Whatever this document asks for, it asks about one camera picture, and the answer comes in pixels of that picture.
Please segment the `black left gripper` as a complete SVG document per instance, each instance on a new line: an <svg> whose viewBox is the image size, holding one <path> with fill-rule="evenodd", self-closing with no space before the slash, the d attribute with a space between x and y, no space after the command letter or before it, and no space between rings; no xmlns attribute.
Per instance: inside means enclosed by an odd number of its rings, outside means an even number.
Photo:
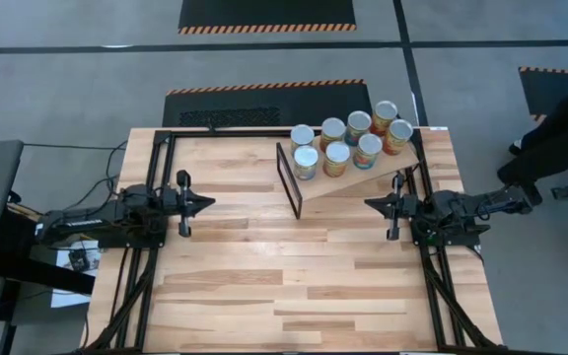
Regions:
<svg viewBox="0 0 568 355"><path fill-rule="evenodd" d="M168 195L165 197L165 213L169 216L179 215L178 232L184 238L190 237L189 216L196 216L205 208L213 205L215 199L199 195L195 192L189 193L190 174L186 170L177 172L177 189L168 189Z"/></svg>

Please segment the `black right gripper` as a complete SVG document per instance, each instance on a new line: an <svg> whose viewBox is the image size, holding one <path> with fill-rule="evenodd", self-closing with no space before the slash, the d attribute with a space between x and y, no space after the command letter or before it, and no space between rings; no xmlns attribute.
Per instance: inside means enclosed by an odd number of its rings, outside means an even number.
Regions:
<svg viewBox="0 0 568 355"><path fill-rule="evenodd" d="M413 194L402 194L405 175L397 173L392 180L393 192L383 197L374 197L364 200L364 203L379 212L384 218L391 218L391 227L388 231L388 240L396 241L399 238L399 219L409 219L416 215L418 198Z"/></svg>

